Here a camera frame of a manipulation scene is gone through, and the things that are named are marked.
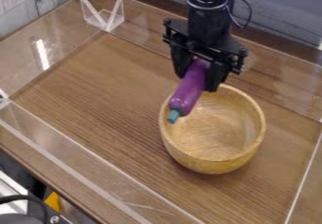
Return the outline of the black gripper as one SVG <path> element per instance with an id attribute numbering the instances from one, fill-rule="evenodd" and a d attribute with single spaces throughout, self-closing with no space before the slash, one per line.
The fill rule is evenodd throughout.
<path id="1" fill-rule="evenodd" d="M 248 55 L 245 46 L 228 33 L 212 42 L 196 40 L 188 35 L 184 19 L 165 18 L 162 26 L 161 40 L 170 48 L 174 74 L 184 77 L 193 56 L 211 62 L 205 71 L 204 90 L 215 92 L 229 72 L 241 73 Z"/>

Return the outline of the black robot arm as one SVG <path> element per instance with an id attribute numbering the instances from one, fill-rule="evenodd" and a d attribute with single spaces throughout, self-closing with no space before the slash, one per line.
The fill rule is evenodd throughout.
<path id="1" fill-rule="evenodd" d="M 247 0 L 241 0 L 248 11 L 247 22 L 239 24 L 232 16 L 235 0 L 185 0 L 187 19 L 162 20 L 161 40 L 169 46 L 174 74 L 183 78 L 192 59 L 208 63 L 204 74 L 204 90 L 213 92 L 231 73 L 240 74 L 245 64 L 248 49 L 231 36 L 231 26 L 245 28 L 252 10 Z"/>

